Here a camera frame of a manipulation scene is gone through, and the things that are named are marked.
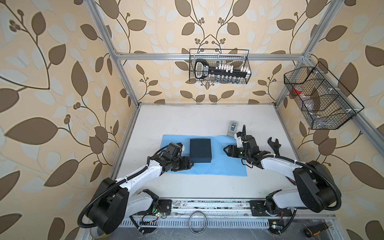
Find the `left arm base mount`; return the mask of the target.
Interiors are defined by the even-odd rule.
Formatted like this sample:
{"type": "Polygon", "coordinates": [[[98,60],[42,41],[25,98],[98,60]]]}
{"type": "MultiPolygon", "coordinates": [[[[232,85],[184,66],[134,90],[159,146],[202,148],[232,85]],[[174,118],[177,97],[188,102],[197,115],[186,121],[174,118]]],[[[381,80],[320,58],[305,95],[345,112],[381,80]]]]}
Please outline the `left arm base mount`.
{"type": "Polygon", "coordinates": [[[169,216],[172,211],[172,200],[170,199],[160,199],[156,200],[152,203],[148,210],[139,212],[138,215],[154,215],[165,217],[169,216]]]}

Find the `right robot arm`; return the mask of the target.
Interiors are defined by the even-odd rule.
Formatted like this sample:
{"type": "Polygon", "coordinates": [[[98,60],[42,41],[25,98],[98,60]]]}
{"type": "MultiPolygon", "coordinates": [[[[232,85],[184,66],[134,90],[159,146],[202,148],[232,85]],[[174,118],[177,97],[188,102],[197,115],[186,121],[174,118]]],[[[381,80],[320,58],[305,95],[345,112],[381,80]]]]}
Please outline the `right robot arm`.
{"type": "Polygon", "coordinates": [[[303,163],[280,155],[278,140],[268,139],[272,152],[261,151],[255,138],[235,134],[236,145],[224,148],[227,156],[241,159],[248,168],[259,168],[285,176],[295,188],[276,190],[266,196],[259,211],[276,216],[284,209],[308,209],[314,213],[336,211],[342,206],[342,194],[325,168],[316,161],[303,163]]]}

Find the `dark navy gift box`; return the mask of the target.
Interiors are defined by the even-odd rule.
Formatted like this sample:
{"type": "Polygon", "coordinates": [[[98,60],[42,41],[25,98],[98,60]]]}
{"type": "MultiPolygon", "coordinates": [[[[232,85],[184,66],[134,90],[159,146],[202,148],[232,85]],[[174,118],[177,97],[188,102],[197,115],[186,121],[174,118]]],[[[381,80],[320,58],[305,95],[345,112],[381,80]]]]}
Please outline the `dark navy gift box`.
{"type": "Polygon", "coordinates": [[[212,161],[211,140],[191,139],[190,158],[193,163],[210,163],[212,161]]]}

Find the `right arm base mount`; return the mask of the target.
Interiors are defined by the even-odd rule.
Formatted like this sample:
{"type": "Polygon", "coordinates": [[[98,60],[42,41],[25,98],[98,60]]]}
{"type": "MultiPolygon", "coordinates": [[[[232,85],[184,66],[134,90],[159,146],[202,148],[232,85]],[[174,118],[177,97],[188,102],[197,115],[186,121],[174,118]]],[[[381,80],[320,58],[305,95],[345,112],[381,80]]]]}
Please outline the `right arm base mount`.
{"type": "Polygon", "coordinates": [[[276,204],[267,200],[249,201],[253,217],[291,217],[292,211],[285,208],[281,209],[276,204]]]}

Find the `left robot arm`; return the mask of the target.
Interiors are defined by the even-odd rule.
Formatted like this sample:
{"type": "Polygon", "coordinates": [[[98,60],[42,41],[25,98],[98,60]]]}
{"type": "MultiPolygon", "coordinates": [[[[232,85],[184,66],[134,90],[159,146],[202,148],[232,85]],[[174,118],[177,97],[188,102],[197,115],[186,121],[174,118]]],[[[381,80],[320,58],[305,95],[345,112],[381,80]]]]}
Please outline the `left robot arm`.
{"type": "Polygon", "coordinates": [[[147,158],[146,164],[133,173],[113,180],[104,179],[91,201],[84,207],[77,219],[82,229],[98,228],[104,234],[114,232],[125,217],[156,209],[159,197],[144,185],[164,173],[190,170],[194,163],[183,156],[183,144],[170,143],[147,158]]]}

